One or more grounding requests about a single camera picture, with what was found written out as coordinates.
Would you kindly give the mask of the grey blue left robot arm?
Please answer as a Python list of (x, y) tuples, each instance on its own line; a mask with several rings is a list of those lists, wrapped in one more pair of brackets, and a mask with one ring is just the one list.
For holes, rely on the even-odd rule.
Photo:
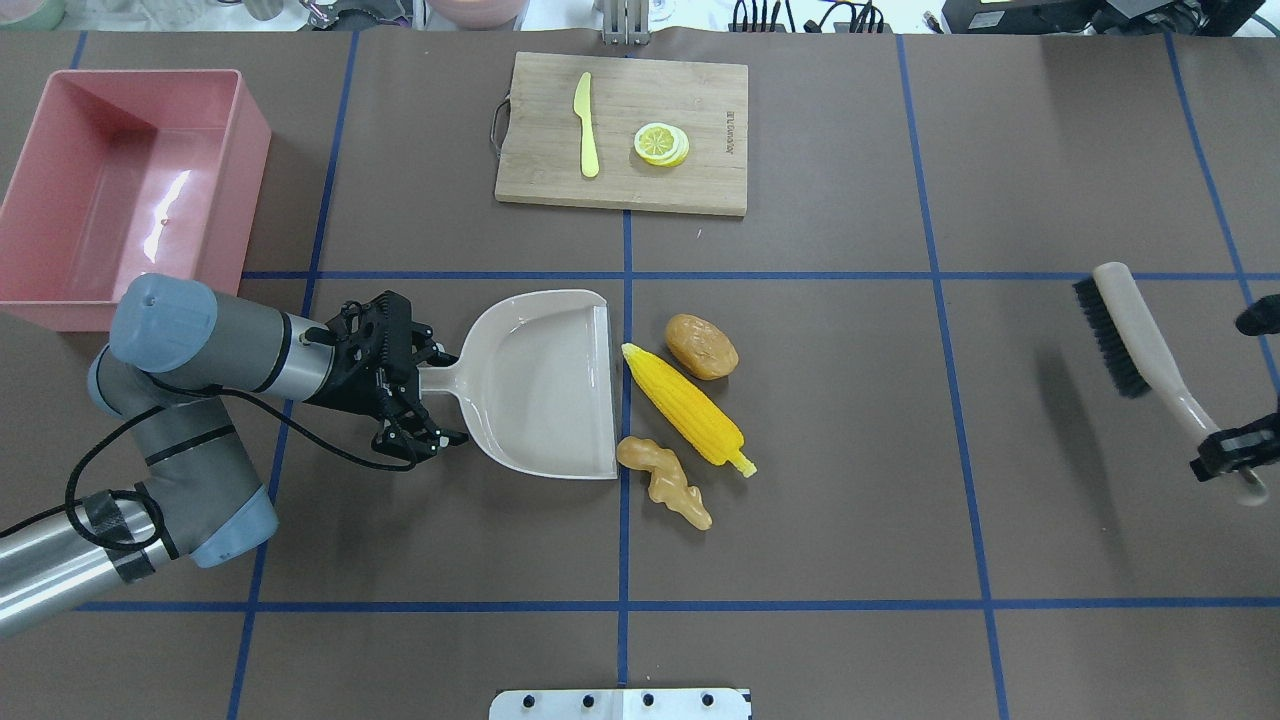
[[(70, 470), (60, 505), (3, 533), (3, 635), (13, 637), (175, 559), (212, 568), (279, 525), (227, 398), (338, 459), (411, 471), (467, 433), (424, 407), (420, 372), (456, 364), (411, 302), (387, 291), (320, 323), (150, 273), (116, 306), (87, 386), (118, 420)], [(371, 418), (380, 461), (284, 419), (269, 397)]]

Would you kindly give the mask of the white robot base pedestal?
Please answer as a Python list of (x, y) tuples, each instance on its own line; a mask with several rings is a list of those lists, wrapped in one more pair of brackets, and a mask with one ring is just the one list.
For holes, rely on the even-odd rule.
[(489, 719), (751, 719), (750, 692), (712, 688), (503, 691)]

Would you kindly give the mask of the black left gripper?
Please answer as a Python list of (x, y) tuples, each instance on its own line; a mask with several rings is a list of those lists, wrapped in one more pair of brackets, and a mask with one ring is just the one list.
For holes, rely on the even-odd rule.
[(407, 297), (384, 291), (367, 302), (347, 301), (305, 340), (332, 351), (325, 378), (305, 402), (379, 421), (371, 446), (381, 455), (422, 462), (471, 441), (466, 432), (438, 427), (422, 405), (420, 366), (460, 357), (434, 342), (430, 325), (413, 320)]

